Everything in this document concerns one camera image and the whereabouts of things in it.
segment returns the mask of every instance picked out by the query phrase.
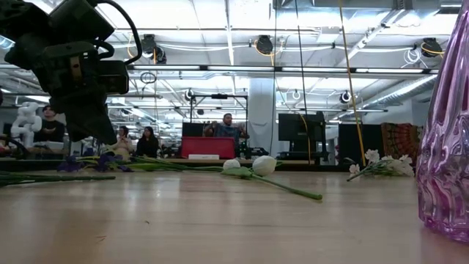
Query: red box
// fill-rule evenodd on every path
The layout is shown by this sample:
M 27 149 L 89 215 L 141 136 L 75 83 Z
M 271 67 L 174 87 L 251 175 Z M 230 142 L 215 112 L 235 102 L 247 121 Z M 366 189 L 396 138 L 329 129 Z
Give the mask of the red box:
M 182 157 L 190 154 L 218 155 L 220 159 L 235 158 L 235 139 L 230 137 L 184 136 Z

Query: white robot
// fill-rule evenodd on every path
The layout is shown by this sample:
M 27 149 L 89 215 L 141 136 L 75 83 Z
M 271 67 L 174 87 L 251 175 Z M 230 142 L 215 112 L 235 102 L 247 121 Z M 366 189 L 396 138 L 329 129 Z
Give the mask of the white robot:
M 18 109 L 18 117 L 12 125 L 12 138 L 20 138 L 25 148 L 32 147 L 34 132 L 41 130 L 43 120 L 36 115 L 37 103 L 25 102 Z

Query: person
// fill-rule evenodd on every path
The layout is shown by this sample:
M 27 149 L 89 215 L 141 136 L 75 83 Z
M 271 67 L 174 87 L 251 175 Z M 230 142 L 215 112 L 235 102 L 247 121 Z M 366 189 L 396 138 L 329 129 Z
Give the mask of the person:
M 123 161 L 128 161 L 133 152 L 132 140 L 128 138 L 128 134 L 129 129 L 125 125 L 121 126 L 117 143 L 108 146 L 108 149 L 112 150 L 115 155 L 121 155 Z
M 139 139 L 137 143 L 137 155 L 145 155 L 150 158 L 156 158 L 158 151 L 158 139 L 153 133 L 152 127 L 146 127 L 144 134 Z
M 245 129 L 240 126 L 232 125 L 233 118 L 230 113 L 223 116 L 223 122 L 213 121 L 211 125 L 208 125 L 204 129 L 205 136 L 217 136 L 217 137 L 241 137 L 249 139 L 249 135 Z
M 34 142 L 63 142 L 65 125 L 56 120 L 56 112 L 51 106 L 44 106 L 43 115 L 43 126 L 34 134 Z

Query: man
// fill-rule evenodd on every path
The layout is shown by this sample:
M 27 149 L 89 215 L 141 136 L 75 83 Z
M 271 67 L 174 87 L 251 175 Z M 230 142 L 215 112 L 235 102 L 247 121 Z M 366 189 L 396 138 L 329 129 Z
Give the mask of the man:
M 44 106 L 43 114 L 43 128 L 34 135 L 34 142 L 63 142 L 65 125 L 56 120 L 56 112 L 51 106 Z
M 249 139 L 249 135 L 242 127 L 232 125 L 233 118 L 231 114 L 225 114 L 223 116 L 223 122 L 213 121 L 212 124 L 208 125 L 204 130 L 205 136 L 217 136 L 217 137 L 234 137 L 236 143 L 238 139 L 244 138 Z

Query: purple glass vase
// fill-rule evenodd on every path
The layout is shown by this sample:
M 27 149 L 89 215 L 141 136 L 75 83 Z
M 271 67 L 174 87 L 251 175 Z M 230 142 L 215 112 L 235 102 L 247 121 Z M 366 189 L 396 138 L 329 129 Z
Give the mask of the purple glass vase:
M 437 77 L 417 163 L 418 217 L 469 243 L 469 0 Z

